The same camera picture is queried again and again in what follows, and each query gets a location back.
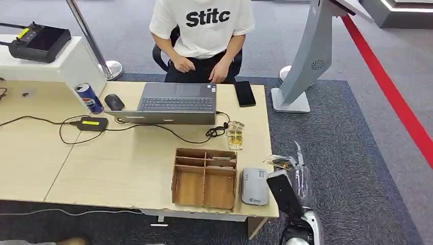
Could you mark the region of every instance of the black chair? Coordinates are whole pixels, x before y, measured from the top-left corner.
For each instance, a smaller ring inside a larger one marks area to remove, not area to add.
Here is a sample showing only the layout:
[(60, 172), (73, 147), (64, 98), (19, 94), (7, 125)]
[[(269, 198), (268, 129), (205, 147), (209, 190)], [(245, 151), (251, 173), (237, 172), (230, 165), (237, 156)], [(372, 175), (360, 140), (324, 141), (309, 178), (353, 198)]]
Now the black chair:
[[(175, 27), (170, 34), (170, 41), (172, 42), (172, 46), (174, 47), (177, 39), (180, 37), (180, 29), (179, 26)], [(153, 60), (165, 71), (169, 70), (170, 62), (169, 60), (167, 64), (161, 58), (161, 49), (155, 44), (152, 50)], [(233, 59), (232, 68), (234, 76), (236, 77), (239, 74), (240, 66), (242, 65), (242, 50), (237, 53), (237, 55)]]

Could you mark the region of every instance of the wooden compartment box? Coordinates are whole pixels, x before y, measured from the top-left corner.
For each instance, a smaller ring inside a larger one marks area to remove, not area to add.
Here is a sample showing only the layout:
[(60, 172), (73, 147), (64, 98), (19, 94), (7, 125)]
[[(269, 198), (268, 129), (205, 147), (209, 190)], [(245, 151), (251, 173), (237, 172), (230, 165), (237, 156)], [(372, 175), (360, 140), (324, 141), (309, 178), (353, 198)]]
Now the wooden compartment box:
[(172, 202), (233, 210), (237, 185), (236, 163), (235, 152), (177, 149)]

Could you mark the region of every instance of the hand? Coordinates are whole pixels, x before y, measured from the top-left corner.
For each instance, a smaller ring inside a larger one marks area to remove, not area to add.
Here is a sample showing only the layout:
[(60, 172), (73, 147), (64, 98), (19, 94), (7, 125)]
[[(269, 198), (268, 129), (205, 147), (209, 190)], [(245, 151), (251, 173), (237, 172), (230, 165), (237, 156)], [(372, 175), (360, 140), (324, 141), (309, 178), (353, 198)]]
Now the hand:
[(190, 70), (196, 70), (194, 64), (185, 57), (179, 56), (176, 59), (172, 59), (173, 64), (175, 65), (176, 70), (185, 73)]
[(224, 59), (224, 57), (215, 65), (210, 73), (209, 80), (211, 83), (222, 83), (227, 77), (231, 60)]

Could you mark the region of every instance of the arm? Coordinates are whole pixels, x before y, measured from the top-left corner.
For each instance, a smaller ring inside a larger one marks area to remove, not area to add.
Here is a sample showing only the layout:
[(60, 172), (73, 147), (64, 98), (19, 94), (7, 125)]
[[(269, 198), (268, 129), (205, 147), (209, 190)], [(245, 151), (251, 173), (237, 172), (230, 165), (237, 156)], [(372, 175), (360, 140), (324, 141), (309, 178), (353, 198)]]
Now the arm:
[(152, 34), (153, 40), (155, 40), (156, 45), (162, 51), (164, 51), (164, 53), (166, 53), (167, 56), (171, 60), (176, 60), (176, 59), (180, 58), (180, 55), (174, 50), (174, 48), (172, 46), (172, 42), (170, 41), (170, 39), (162, 39), (153, 33), (151, 33), (151, 34)]
[(167, 0), (156, 0), (152, 20), (149, 25), (156, 45), (170, 57), (178, 71), (188, 72), (191, 69), (195, 70), (194, 64), (190, 60), (181, 57), (172, 47), (170, 33), (176, 25), (170, 9), (170, 2)]
[(254, 17), (251, 0), (240, 0), (239, 13), (233, 30), (233, 36), (227, 45), (226, 54), (216, 64), (210, 74), (209, 80), (212, 80), (212, 83), (222, 83), (225, 81), (233, 58), (239, 53), (242, 45), (244, 45), (245, 34), (253, 29)]
[(242, 49), (244, 42), (245, 42), (245, 34), (239, 36), (232, 36), (227, 46), (226, 54), (222, 57), (221, 60), (223, 60), (224, 62), (229, 62), (230, 65), (234, 57)]
[(230, 42), (227, 45), (226, 54), (210, 73), (209, 80), (211, 80), (212, 83), (222, 83), (226, 79), (229, 67), (233, 62), (234, 57), (242, 49), (244, 42), (245, 34), (231, 37)]
[(156, 45), (167, 54), (167, 56), (172, 60), (175, 68), (180, 72), (188, 72), (190, 70), (196, 70), (194, 64), (186, 59), (185, 57), (180, 56), (173, 48), (172, 42), (170, 39), (163, 39), (152, 33), (152, 37), (155, 40)]

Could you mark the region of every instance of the red floor stripe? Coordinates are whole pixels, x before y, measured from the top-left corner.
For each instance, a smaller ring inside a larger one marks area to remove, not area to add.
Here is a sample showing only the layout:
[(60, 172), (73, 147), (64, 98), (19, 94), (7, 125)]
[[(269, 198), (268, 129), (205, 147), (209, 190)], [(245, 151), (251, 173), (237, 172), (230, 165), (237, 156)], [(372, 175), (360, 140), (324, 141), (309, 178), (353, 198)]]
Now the red floor stripe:
[(433, 168), (433, 141), (430, 136), (407, 105), (352, 19), (346, 15), (342, 17), (342, 20), (388, 102), (400, 118), (407, 132), (409, 132), (425, 160), (427, 160), (427, 163)]

